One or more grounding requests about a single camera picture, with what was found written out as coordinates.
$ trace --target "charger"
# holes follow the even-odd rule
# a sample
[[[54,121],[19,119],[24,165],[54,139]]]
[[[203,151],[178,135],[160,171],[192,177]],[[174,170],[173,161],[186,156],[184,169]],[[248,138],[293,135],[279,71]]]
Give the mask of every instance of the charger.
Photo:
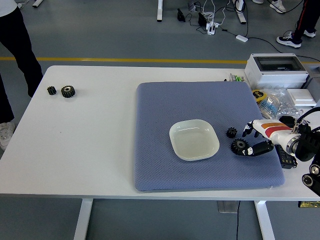
[[[177,18],[179,22],[186,22],[185,16],[182,11],[178,8]]]
[[[207,19],[202,15],[201,12],[199,12],[198,24],[199,24],[201,27],[207,26]]]

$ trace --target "gray floor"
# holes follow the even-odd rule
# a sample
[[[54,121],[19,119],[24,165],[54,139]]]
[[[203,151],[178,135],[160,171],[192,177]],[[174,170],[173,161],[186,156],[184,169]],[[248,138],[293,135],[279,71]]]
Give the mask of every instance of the gray floor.
[[[32,1],[21,12],[43,73],[52,65],[244,68],[245,63],[235,61],[246,61],[252,53],[277,53],[269,43],[254,38],[269,41],[284,53],[320,59],[318,36],[304,38],[300,49],[281,46],[275,41],[285,31],[294,30],[301,5],[289,13],[278,14],[266,1],[255,4],[247,0],[248,25],[241,25],[234,12],[225,11],[224,29],[244,36],[248,27],[247,37],[251,39],[243,43],[220,28],[214,36],[201,34],[196,26],[190,26],[190,16],[186,17],[187,22],[179,22],[177,8],[186,16],[187,0],[164,0],[162,22],[156,21],[157,0],[44,0],[39,8],[32,8]],[[215,2],[217,10],[227,1]],[[283,4],[290,10],[299,2],[285,0]],[[213,11],[210,1],[206,6],[206,11]],[[197,15],[193,13],[191,24],[197,24]],[[222,21],[221,11],[215,19]],[[0,44],[0,58],[11,56]],[[189,62],[101,61],[111,58]],[[305,57],[299,59],[303,63],[314,62]],[[194,60],[217,60],[217,63]],[[0,72],[15,114],[14,122],[18,124],[30,101],[23,74],[13,60],[0,60]],[[71,240],[80,205],[81,200],[76,198],[2,196],[0,239]],[[298,208],[297,202],[268,202],[267,206],[277,240],[317,238],[314,232],[320,223],[320,210]],[[219,214],[216,201],[110,199],[94,202],[87,239],[231,240],[236,239],[236,230],[237,215]],[[253,202],[241,203],[239,239],[262,239]]]

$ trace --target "connector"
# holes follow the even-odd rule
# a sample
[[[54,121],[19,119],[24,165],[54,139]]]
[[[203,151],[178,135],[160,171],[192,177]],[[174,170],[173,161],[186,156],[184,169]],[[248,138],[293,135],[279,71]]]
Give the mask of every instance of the connector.
[[[196,12],[197,11],[197,8],[194,4],[194,1],[188,2],[188,10],[189,10],[189,12]]]

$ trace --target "white square bowl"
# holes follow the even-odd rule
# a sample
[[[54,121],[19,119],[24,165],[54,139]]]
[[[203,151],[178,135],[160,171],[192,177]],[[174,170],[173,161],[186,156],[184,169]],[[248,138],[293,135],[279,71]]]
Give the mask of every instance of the white square bowl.
[[[185,161],[210,158],[220,147],[214,128],[201,119],[175,123],[169,136],[175,154]]]

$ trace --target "blue cushion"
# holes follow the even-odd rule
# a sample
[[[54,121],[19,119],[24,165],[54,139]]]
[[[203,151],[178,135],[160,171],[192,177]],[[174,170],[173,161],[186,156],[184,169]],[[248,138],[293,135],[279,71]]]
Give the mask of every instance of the blue cushion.
[[[169,130],[180,121],[201,119],[214,128],[218,152],[207,159],[184,161],[174,152]],[[263,188],[285,181],[274,149],[249,157],[235,155],[234,127],[241,138],[248,122],[262,115],[244,82],[148,82],[137,88],[134,184],[139,191],[215,188]],[[252,146],[265,141],[254,133],[244,139]]]

